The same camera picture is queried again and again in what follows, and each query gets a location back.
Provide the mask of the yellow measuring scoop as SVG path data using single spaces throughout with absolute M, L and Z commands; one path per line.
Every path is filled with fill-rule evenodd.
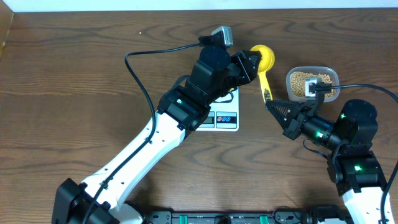
M 265 45 L 255 45 L 251 51 L 258 51 L 261 54 L 261 61 L 259 63 L 259 68 L 257 75 L 259 77 L 262 97 L 264 103 L 273 100 L 271 88 L 267 80 L 266 73 L 273 67 L 275 62 L 275 55 L 271 48 Z

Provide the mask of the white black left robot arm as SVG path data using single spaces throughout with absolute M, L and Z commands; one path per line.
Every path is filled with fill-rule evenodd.
M 190 75 L 177 82 L 144 129 L 114 159 L 80 184 L 71 178 L 57 189 L 52 223 L 142 223 L 143 217 L 126 199 L 133 188 L 173 148 L 207 118 L 211 104 L 241 85 L 252 82 L 262 55 L 207 46 Z

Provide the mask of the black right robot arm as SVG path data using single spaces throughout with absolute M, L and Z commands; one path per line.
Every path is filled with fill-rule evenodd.
M 390 183 L 371 150 L 378 131 L 375 107 L 364 100 L 345 103 L 336 121 L 319 114 L 322 100 L 270 100 L 266 108 L 295 140 L 301 135 L 330 150 L 327 172 L 353 223 L 393 223 Z

